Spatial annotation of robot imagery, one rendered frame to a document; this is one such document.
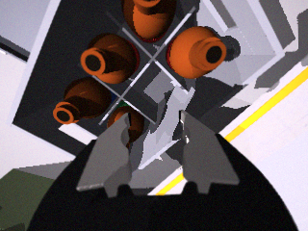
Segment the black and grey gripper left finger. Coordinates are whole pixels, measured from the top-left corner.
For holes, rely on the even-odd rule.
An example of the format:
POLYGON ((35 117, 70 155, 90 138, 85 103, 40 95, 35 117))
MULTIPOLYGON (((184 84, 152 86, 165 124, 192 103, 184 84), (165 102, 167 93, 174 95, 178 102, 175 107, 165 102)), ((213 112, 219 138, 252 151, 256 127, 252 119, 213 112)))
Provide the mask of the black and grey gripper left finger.
POLYGON ((125 113, 87 144, 48 189, 27 231, 60 231, 84 209, 116 196, 117 188, 132 180, 129 151, 125 148, 130 126, 131 113, 125 113))

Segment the black plastic bottle crate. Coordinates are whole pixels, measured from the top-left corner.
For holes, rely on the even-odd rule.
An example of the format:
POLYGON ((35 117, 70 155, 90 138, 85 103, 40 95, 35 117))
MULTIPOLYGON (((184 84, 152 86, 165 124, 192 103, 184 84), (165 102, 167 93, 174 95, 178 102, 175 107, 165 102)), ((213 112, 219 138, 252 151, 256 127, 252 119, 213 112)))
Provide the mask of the black plastic bottle crate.
POLYGON ((259 0, 221 1, 237 26, 228 29, 210 0, 177 0, 164 37, 147 43, 127 25, 121 0, 50 0, 6 124, 74 159, 86 144, 61 131, 53 111, 71 82, 90 75, 81 64, 90 41, 102 33, 117 34, 137 47, 138 70, 120 84, 90 75, 117 98, 102 115, 71 124, 97 138, 121 100, 142 114, 142 134, 128 149, 133 177, 182 138, 179 110, 202 122, 285 56, 259 0), (206 75, 187 79, 168 66, 166 51, 193 26, 211 29, 224 43, 226 56, 206 75))

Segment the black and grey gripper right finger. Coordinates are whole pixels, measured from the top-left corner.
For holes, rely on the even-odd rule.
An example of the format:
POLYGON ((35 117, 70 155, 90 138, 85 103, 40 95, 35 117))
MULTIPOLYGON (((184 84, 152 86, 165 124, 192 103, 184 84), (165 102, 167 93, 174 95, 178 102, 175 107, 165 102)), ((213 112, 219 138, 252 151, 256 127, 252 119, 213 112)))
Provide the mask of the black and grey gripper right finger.
POLYGON ((268 178, 221 134, 179 110, 184 146, 182 174, 200 193, 223 198, 268 231, 299 231, 285 202, 268 178))

